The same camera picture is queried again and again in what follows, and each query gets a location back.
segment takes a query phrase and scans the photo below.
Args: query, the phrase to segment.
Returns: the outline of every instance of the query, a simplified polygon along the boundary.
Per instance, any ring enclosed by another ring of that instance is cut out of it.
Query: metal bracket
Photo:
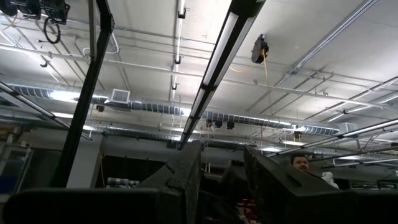
[[[180,11],[178,11],[178,18],[179,19],[185,19],[185,16],[187,15],[187,8],[184,8],[184,12],[181,14]]]

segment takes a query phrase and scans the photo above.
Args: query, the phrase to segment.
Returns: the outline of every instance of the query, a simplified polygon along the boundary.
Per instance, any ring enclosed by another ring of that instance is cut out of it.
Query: cable reel
[[[251,61],[254,63],[260,64],[268,56],[269,47],[265,38],[265,35],[261,34],[254,43],[253,50],[251,51]]]

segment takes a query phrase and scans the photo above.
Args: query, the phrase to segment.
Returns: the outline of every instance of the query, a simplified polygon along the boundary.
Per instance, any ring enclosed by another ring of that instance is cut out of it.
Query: hair
[[[296,153],[293,153],[293,154],[290,156],[290,164],[293,164],[293,163],[294,163],[294,160],[295,160],[297,157],[304,157],[306,160],[308,160],[307,156],[306,156],[304,153],[296,152]]]

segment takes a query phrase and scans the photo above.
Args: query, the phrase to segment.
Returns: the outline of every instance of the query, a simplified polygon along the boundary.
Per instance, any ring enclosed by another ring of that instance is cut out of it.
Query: air duct
[[[79,98],[79,92],[76,91],[63,91],[49,89],[49,88],[39,88],[34,86],[25,85],[8,85],[15,91],[23,94],[25,96],[32,96],[37,98],[43,98],[48,100],[62,100],[62,101],[77,101]],[[138,111],[148,111],[162,114],[169,114],[175,116],[185,116],[188,117],[191,112],[191,105],[175,105],[169,103],[168,101],[160,100],[129,100],[126,104],[109,102],[108,97],[93,95],[91,99],[92,104],[110,106],[113,108],[119,108],[124,110],[138,110]],[[313,124],[313,123],[302,123],[297,124],[297,120],[279,118],[275,116],[270,116],[267,118],[253,118],[248,116],[241,116],[235,114],[219,113],[215,111],[206,110],[202,119],[210,119],[212,121],[222,121],[222,122],[233,122],[237,124],[250,124],[256,126],[265,126],[270,128],[282,129],[286,131],[300,131],[306,134],[321,134],[321,135],[334,135],[339,132],[338,126],[333,124]]]
[[[62,127],[56,125],[51,121],[44,121],[38,119],[34,115],[27,112],[18,112],[13,111],[10,113],[8,110],[0,110],[0,122],[4,124],[14,124],[19,125],[24,128],[47,128],[47,129],[62,129]],[[136,126],[131,124],[119,124],[115,122],[105,122],[105,121],[86,121],[86,125],[93,128],[93,133],[104,133],[107,136],[124,136],[127,138],[138,138],[138,139],[147,139],[152,141],[179,141],[181,138],[181,131],[172,131],[170,132],[168,129],[159,131],[155,127],[147,127],[147,126]],[[205,141],[205,145],[209,147],[220,147],[220,148],[228,148],[228,149],[239,149],[243,147],[245,144],[251,145],[258,150],[262,150],[264,148],[275,148],[277,150],[286,149],[285,144],[270,142],[266,139],[261,141],[257,140],[256,142],[251,141],[251,139],[244,137],[231,137],[231,136],[219,136],[216,135],[215,138],[207,140],[207,138],[203,137],[200,133],[193,133],[191,135],[190,140],[200,140]],[[341,156],[347,155],[350,153],[358,152],[356,149],[347,149],[347,148],[326,148],[326,147],[314,147],[311,149],[303,149],[302,152],[311,154],[324,156]],[[397,157],[392,154],[363,154],[360,156],[352,157],[354,161],[372,161],[372,160],[380,160],[380,159],[396,159]]]

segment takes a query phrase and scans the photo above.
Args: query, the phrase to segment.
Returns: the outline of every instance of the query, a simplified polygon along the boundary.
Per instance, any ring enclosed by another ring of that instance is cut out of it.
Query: black structure
[[[181,136],[188,142],[266,0],[232,0]]]
[[[93,96],[95,85],[100,74],[102,62],[104,60],[106,48],[109,38],[114,27],[114,20],[109,10],[107,0],[96,0],[101,18],[101,32],[98,40],[96,40],[96,16],[95,4],[88,1],[90,16],[90,56],[91,63],[88,67],[87,75],[81,89],[80,97],[73,115],[72,123],[63,146],[60,162],[52,181],[52,187],[66,187],[70,171],[72,169],[73,160],[80,142],[80,135],[86,121],[88,108],[90,107],[91,97]]]
[[[41,113],[42,115],[44,115],[48,119],[53,120],[54,122],[58,123],[62,127],[70,129],[70,125],[68,123],[66,123],[64,120],[58,118],[57,116],[55,116],[50,111],[44,109],[43,107],[41,107],[37,103],[33,102],[32,100],[28,99],[26,96],[22,95],[21,94],[22,90],[19,87],[14,86],[14,88],[11,88],[7,84],[5,84],[4,82],[0,81],[0,90],[5,92],[5,93],[7,93],[8,95],[14,97],[15,99],[23,102],[25,105],[27,105],[30,108],[32,108],[33,110],[36,110],[37,112]],[[92,140],[92,138],[90,138],[85,133],[81,133],[81,135],[83,136],[83,138],[85,138],[87,140],[90,140],[90,141]]]
[[[395,190],[338,190],[294,167],[284,169],[249,146],[244,165],[262,223],[363,224],[395,218],[394,207],[369,206],[395,203]]]
[[[194,224],[201,177],[200,149],[200,142],[190,143],[155,174],[131,189],[42,189],[14,195],[4,207],[4,222],[137,220],[138,223]]]

